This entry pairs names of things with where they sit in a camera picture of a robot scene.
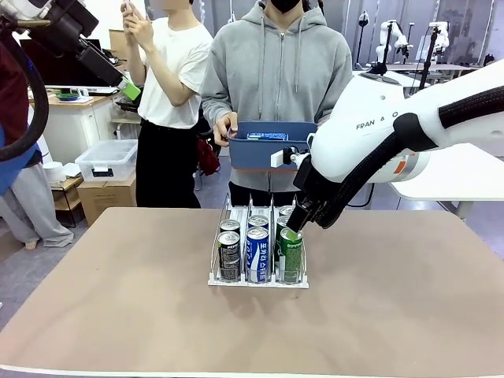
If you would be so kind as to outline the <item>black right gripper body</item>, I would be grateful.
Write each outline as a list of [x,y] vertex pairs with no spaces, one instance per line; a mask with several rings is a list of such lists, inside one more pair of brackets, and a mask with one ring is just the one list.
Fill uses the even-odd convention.
[[329,198],[329,181],[304,159],[298,168],[294,186],[302,192],[296,200],[293,216],[296,221],[311,221]]

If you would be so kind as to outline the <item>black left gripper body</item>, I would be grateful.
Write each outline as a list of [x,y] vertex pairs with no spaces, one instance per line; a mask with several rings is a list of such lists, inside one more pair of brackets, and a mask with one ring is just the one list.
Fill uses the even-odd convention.
[[79,57],[87,49],[82,36],[88,37],[98,25],[98,19],[77,0],[50,1],[42,19],[50,23],[32,29],[31,39],[57,57],[62,54]]

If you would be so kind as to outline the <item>person's right hand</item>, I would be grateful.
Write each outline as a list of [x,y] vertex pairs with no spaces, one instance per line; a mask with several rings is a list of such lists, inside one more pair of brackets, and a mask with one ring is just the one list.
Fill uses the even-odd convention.
[[238,131],[237,113],[223,115],[213,126],[214,142],[222,147],[229,146],[229,137],[234,138]]

